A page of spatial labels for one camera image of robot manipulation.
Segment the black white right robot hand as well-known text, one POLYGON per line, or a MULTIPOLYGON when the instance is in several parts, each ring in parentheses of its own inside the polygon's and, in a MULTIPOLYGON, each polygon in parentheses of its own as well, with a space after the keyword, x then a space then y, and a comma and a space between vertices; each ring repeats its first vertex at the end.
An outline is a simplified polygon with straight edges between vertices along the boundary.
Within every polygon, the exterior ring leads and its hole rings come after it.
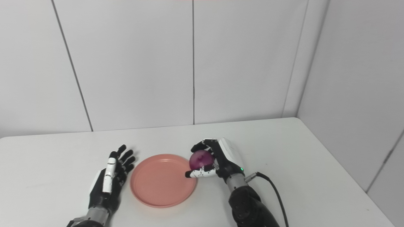
POLYGON ((194 154, 199 150, 207 151, 214 158, 213 164, 207 164, 197 170, 185 172, 186 178, 201 178, 217 175, 224 181, 234 174, 244 174, 243 162, 239 152, 233 148, 231 142, 226 138, 204 140, 193 145, 191 152, 194 154))

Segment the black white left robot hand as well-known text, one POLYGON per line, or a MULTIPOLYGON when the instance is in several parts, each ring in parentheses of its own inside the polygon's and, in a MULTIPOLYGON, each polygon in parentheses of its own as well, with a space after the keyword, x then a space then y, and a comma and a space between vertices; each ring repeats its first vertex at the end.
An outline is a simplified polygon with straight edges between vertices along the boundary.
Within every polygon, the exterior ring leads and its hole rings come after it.
POLYGON ((110 153, 106 168, 100 171, 90 192, 89 208, 105 208, 109 215, 117 211, 122 187, 134 169, 136 158, 133 154, 125 144, 110 153))

